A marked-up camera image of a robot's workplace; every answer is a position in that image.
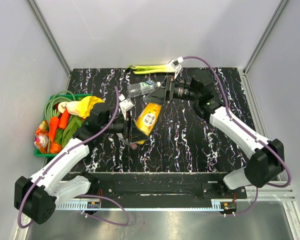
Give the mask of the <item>red cap water bottle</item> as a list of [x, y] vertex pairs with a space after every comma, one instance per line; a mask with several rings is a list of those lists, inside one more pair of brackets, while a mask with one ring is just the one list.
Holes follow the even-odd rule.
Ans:
[[130, 147], [132, 150], [135, 150], [138, 148], [138, 145], [135, 142], [129, 142], [127, 141], [121, 133], [117, 133], [118, 139], [123, 142], [125, 145]]

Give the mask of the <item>yellow juice bottle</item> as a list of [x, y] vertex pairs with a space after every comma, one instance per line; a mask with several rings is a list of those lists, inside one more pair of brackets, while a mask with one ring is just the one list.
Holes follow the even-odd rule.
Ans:
[[151, 134], [162, 109], [162, 105], [148, 103], [137, 118], [136, 127], [147, 137]]

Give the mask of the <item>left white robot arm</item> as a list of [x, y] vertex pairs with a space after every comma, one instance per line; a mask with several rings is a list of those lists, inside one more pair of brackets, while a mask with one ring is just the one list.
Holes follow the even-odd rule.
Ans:
[[103, 133], [117, 134], [119, 139], [132, 149], [137, 142], [148, 137], [141, 132], [132, 120], [130, 110], [134, 104], [130, 99], [116, 104], [111, 113], [105, 103], [97, 103], [69, 140], [66, 146], [46, 166], [31, 177], [19, 177], [14, 185], [14, 207], [18, 210], [17, 222], [22, 224], [25, 215], [37, 224], [45, 223], [56, 207], [81, 195], [92, 198], [97, 195], [98, 178], [87, 172], [80, 173], [72, 180], [61, 183], [62, 178], [90, 152], [90, 144]]

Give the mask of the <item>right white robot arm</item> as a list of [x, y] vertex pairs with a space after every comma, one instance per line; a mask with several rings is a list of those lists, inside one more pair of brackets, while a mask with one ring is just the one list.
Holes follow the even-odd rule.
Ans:
[[229, 198], [237, 188], [248, 185], [262, 188], [284, 171], [283, 143], [260, 135], [227, 109], [208, 70], [196, 70], [190, 83], [177, 82], [174, 76], [168, 75], [160, 87], [144, 97], [145, 102], [158, 105], [175, 99], [191, 101], [195, 113], [227, 135], [249, 159], [245, 167], [223, 177], [217, 186], [221, 197]]

